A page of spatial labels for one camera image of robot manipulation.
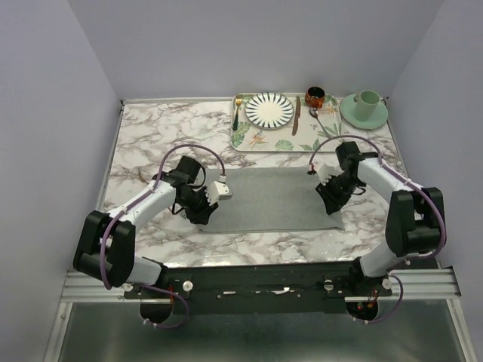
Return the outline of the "grey cloth napkin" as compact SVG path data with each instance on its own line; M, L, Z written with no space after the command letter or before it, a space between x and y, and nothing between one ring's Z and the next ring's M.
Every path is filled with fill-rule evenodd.
M207 225L207 234L299 232L343 229L340 212L327 214L316 192L319 184L303 167L228 169L232 193L218 202Z

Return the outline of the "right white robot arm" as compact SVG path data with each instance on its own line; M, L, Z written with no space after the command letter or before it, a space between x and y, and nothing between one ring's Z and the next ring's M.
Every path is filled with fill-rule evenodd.
M362 152L355 142L336 149L339 168L309 163L316 175L317 193L327 214L340 211L356 189L370 186L389 205L385 240L371 252L355 259L346 276L355 295L365 295L380 284L396 266L436 256L447 240L444 200L437 188L425 188L391 168L378 149Z

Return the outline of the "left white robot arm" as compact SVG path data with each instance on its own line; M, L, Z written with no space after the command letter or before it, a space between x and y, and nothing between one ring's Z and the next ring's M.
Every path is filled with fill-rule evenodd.
M107 213L94 210L85 219L73 268L104 283L106 288L141 284L152 298L167 289L163 275L167 268L160 262L135 256L135 239L141 230L163 210L177 204L194 225L207 225L218 208L207 186L196 188L198 175L205 168L193 158L183 156L176 168L161 172L148 186L127 203Z

